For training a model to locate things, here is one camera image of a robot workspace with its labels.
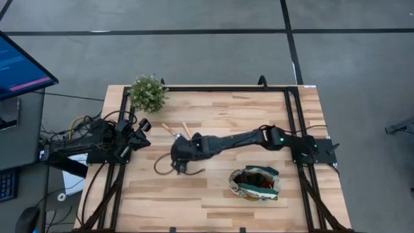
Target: small artificial plant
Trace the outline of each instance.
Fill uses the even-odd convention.
[[[164,88],[161,81],[153,75],[136,78],[136,81],[129,90],[131,105],[138,111],[146,113],[156,113],[165,104],[168,97],[165,93],[168,89]]]

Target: computer mouse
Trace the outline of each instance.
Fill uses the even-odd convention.
[[[40,210],[38,207],[29,207],[21,213],[16,223],[16,233],[32,233],[38,222]]]

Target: black clamp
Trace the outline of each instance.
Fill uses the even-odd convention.
[[[258,85],[263,85],[263,89],[264,90],[267,90],[268,89],[266,78],[263,75],[260,76],[259,82],[257,84]]]

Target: wooden tabletop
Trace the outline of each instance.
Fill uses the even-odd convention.
[[[316,88],[298,88],[306,126],[325,124]],[[119,110],[123,90],[121,85],[108,87],[103,116]],[[289,129],[283,93],[168,92],[167,95],[169,100],[158,113],[135,113],[138,121],[145,117],[151,122],[153,128],[146,135],[152,145],[134,151],[126,166],[117,232],[167,232],[170,227],[176,227],[179,232],[238,232],[240,227],[245,227],[247,232],[307,231],[298,171],[288,148],[267,151],[261,146],[247,146],[227,150],[210,160],[190,162],[188,172],[206,169],[191,176],[158,175],[153,170],[155,160],[169,152],[174,140],[161,123],[183,135],[186,135],[182,127],[185,122],[192,133],[220,137],[250,131],[263,124]],[[117,120],[118,115],[109,119]],[[312,128],[308,134],[325,138],[327,130]],[[170,163],[170,158],[162,159],[158,169],[166,172],[171,169]],[[251,202],[230,191],[229,175],[246,165],[271,166],[280,172],[281,191],[277,201]],[[98,167],[99,164],[94,164],[88,170],[79,216],[86,189]],[[342,225],[351,227],[337,173],[325,164],[316,164],[315,169],[323,202]],[[85,218],[101,201],[106,176],[107,166],[93,184]],[[316,208],[311,198],[310,201],[318,228]],[[107,211],[107,227],[111,210],[112,203]]]

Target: floor tile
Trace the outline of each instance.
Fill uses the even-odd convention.
[[[296,35],[305,84],[318,87],[354,229],[412,232],[414,138],[384,127],[414,115],[414,35]]]
[[[413,28],[412,0],[287,0],[292,28]]]
[[[283,28],[273,0],[14,0],[4,31]]]
[[[3,9],[3,7],[5,6],[7,0],[0,0],[0,11]]]
[[[104,98],[108,85],[156,74],[168,84],[294,84],[283,34],[13,37],[60,81],[47,92]]]

